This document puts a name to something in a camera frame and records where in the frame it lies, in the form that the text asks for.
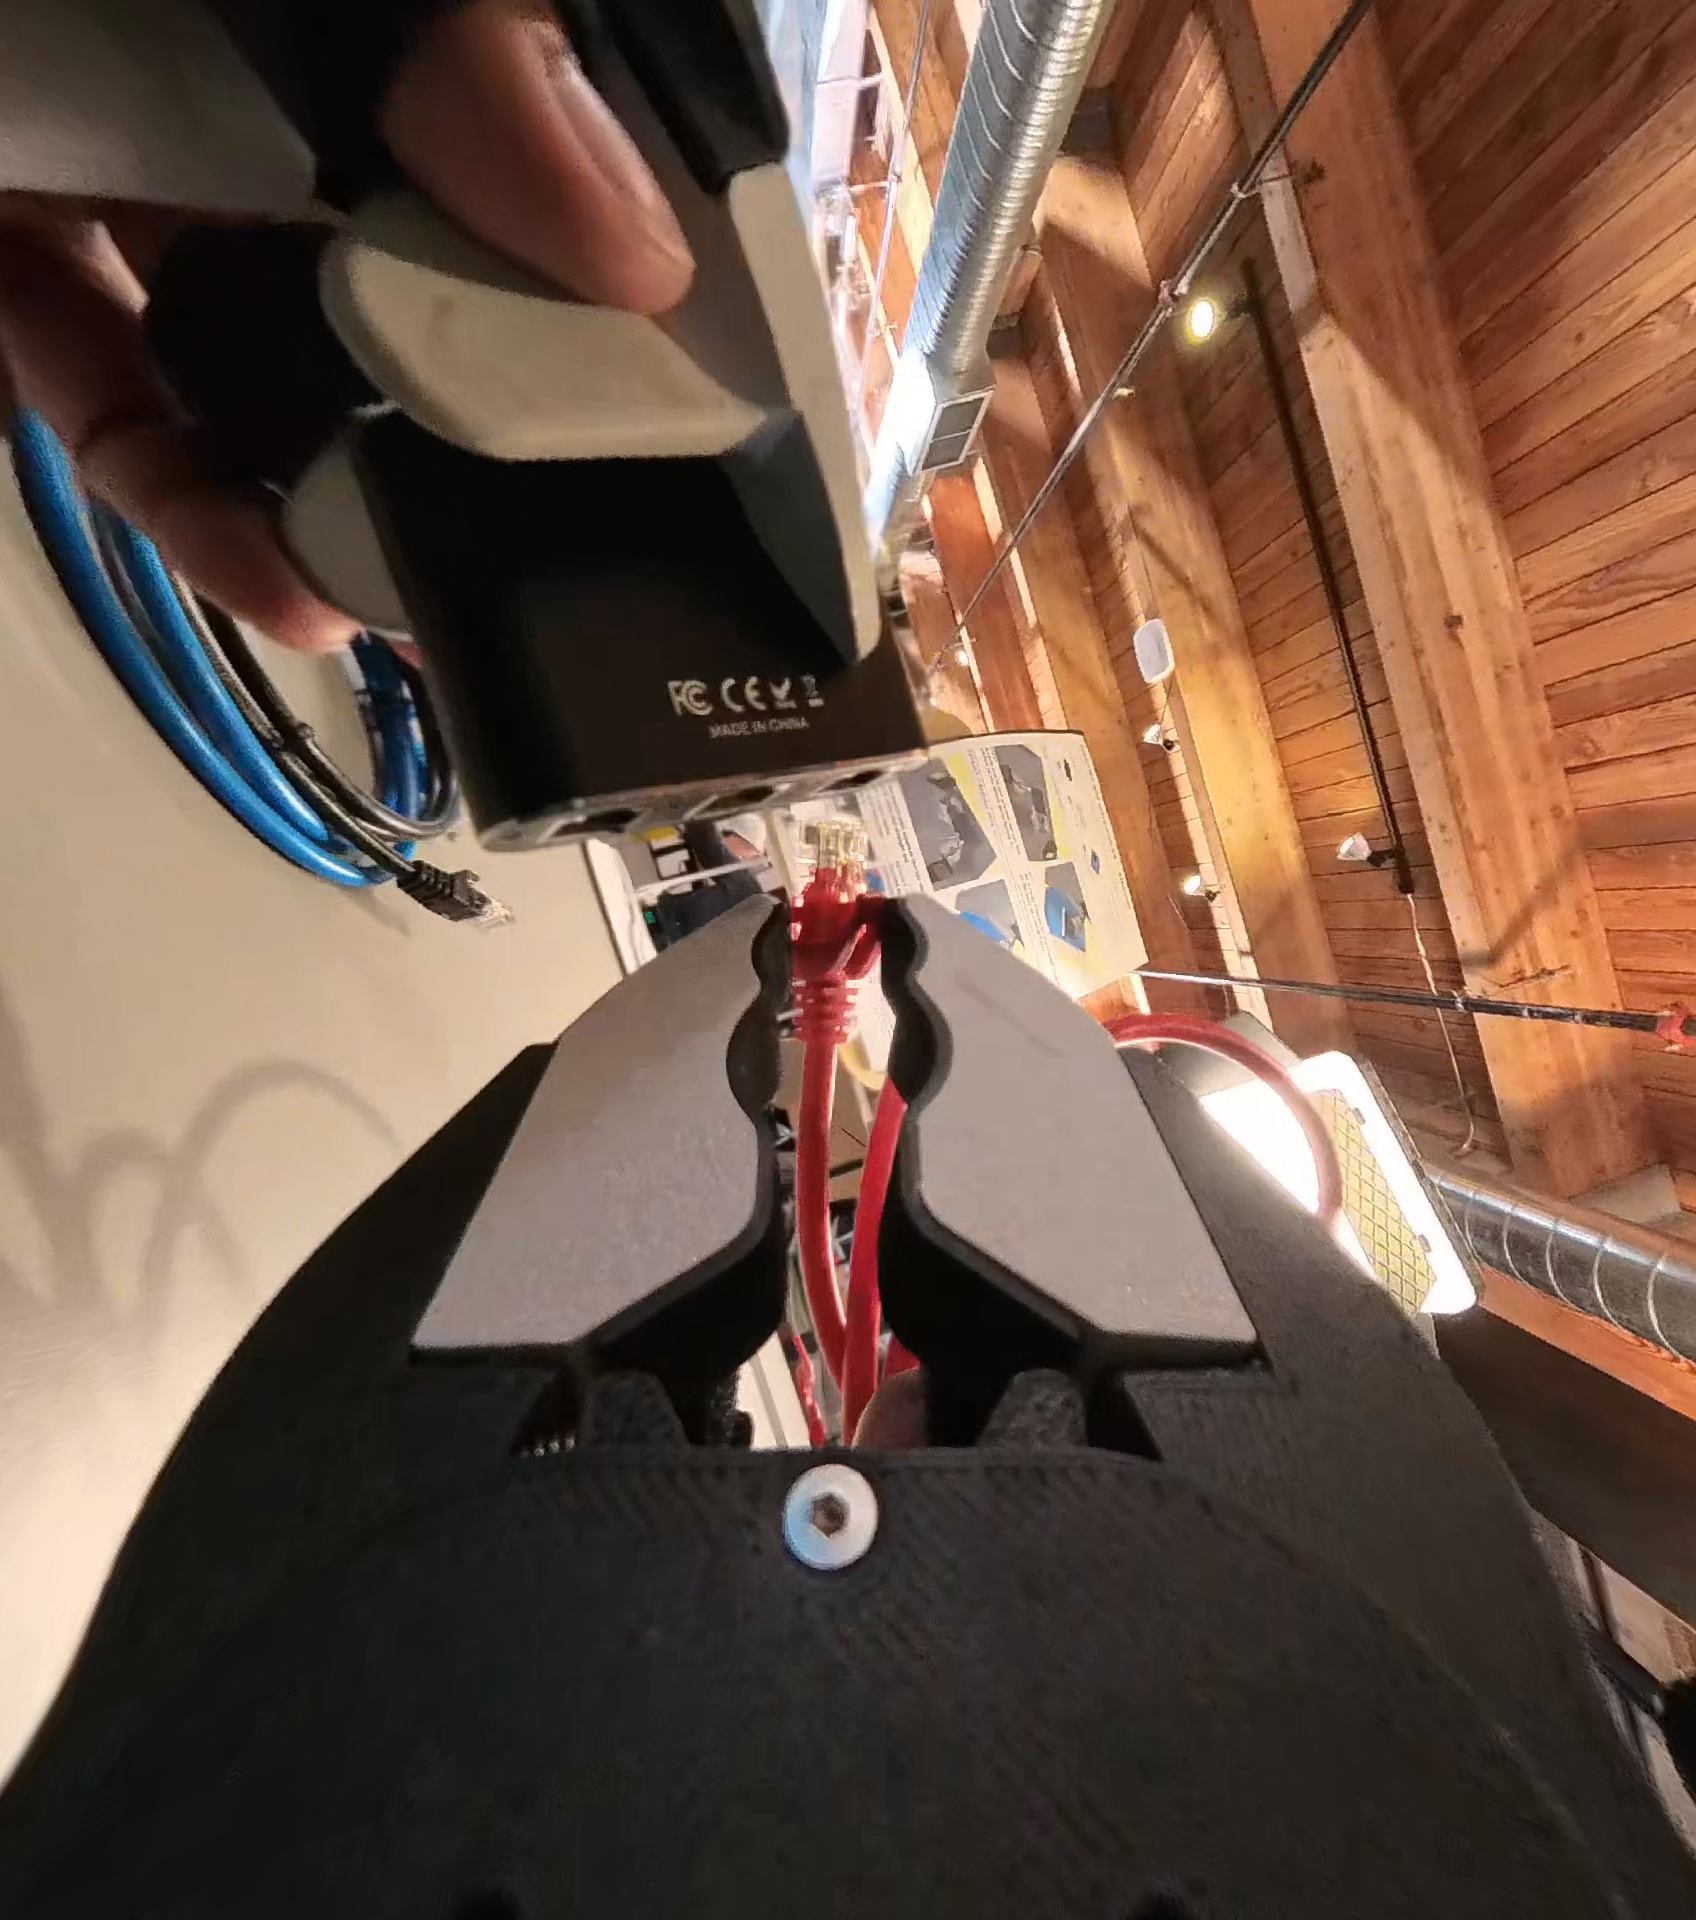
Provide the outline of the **silver air duct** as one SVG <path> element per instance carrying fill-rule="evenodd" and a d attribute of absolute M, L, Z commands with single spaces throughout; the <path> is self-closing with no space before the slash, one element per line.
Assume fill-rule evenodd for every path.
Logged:
<path fill-rule="evenodd" d="M 1696 1240 L 1444 1165 L 1423 1180 L 1483 1269 L 1696 1366 Z"/>
<path fill-rule="evenodd" d="M 991 3 L 971 47 L 891 386 L 900 472 L 932 471 L 987 408 L 987 338 L 1106 37 L 1113 3 Z"/>

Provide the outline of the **black ethernet adapter hub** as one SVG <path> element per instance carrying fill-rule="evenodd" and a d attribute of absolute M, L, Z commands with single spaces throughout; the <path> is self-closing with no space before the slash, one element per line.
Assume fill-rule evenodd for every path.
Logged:
<path fill-rule="evenodd" d="M 717 460 L 355 445 L 478 841 L 524 852 L 872 786 L 929 738 L 892 637 L 849 662 Z"/>

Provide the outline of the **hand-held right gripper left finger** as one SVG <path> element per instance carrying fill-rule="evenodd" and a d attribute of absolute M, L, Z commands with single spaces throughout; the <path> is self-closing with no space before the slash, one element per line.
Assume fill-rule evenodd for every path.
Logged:
<path fill-rule="evenodd" d="M 787 1314 L 772 1108 L 788 906 L 748 900 L 561 1036 L 424 1311 L 421 1358 L 740 1368 Z"/>

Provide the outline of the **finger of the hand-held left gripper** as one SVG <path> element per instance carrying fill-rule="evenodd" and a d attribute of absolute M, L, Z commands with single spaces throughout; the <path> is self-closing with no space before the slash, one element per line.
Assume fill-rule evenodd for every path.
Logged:
<path fill-rule="evenodd" d="M 679 180 L 691 295 L 644 317 L 561 292 L 410 191 L 314 229 L 316 317 L 400 415 L 495 464 L 711 463 L 840 660 L 883 637 L 831 297 L 787 165 Z"/>

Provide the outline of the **person's left hand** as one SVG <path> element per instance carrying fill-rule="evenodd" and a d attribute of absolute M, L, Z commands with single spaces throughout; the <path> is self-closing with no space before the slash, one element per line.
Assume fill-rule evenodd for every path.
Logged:
<path fill-rule="evenodd" d="M 222 4 L 285 58 L 345 176 L 390 166 L 486 249 L 579 301 L 661 317 L 694 260 L 635 136 L 548 4 Z M 154 205 L 0 194 L 0 443 L 19 407 L 191 589 L 302 655 L 345 651 L 250 479 L 218 468 L 147 341 L 147 282 L 191 223 Z"/>

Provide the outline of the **instruction sheet on stand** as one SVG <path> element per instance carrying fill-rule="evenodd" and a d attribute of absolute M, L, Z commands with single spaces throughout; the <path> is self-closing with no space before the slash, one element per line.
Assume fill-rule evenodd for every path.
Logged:
<path fill-rule="evenodd" d="M 628 911 L 631 955 L 650 955 L 734 898 L 794 900 L 817 842 L 840 833 L 862 883 L 931 898 L 1085 1000 L 1149 960 L 1114 821 L 1078 732 L 988 732 L 932 747 L 896 774 L 845 774 L 759 798 L 745 788 L 686 827 L 646 827 L 594 852 Z"/>

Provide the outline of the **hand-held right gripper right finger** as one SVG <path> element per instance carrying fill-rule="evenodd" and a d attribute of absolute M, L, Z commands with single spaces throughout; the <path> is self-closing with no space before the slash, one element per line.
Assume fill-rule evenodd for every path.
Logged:
<path fill-rule="evenodd" d="M 1117 1045 L 929 897 L 888 904 L 905 1115 L 878 1235 L 888 1330 L 924 1368 L 1206 1368 L 1250 1314 Z"/>

